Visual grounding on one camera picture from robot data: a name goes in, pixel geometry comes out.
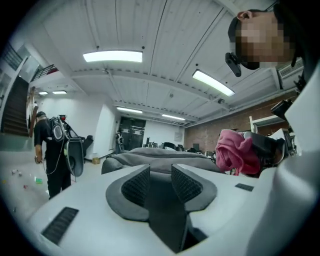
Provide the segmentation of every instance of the pink cloth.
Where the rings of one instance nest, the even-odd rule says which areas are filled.
[[[233,130],[222,130],[216,145],[216,165],[222,171],[236,168],[235,175],[256,174],[260,170],[260,161],[252,150],[252,139]]]

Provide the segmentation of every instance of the black door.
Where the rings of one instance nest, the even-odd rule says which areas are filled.
[[[120,122],[120,129],[123,137],[124,150],[133,150],[141,148],[144,140],[146,121],[122,117]]]

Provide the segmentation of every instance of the debris on floor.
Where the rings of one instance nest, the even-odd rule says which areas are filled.
[[[42,184],[42,178],[34,177],[34,181],[35,181],[35,183],[37,183],[37,184]]]

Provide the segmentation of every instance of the white floor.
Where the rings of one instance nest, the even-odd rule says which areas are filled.
[[[1,197],[15,219],[22,223],[49,200],[44,167],[42,164],[35,164],[33,157],[31,152],[0,152]],[[86,162],[83,174],[76,182],[101,175],[103,161],[104,159],[97,165]],[[22,176],[19,173],[12,175],[12,170],[18,170]],[[37,184],[35,177],[42,179],[42,184]],[[71,176],[71,185],[74,182],[75,177]]]

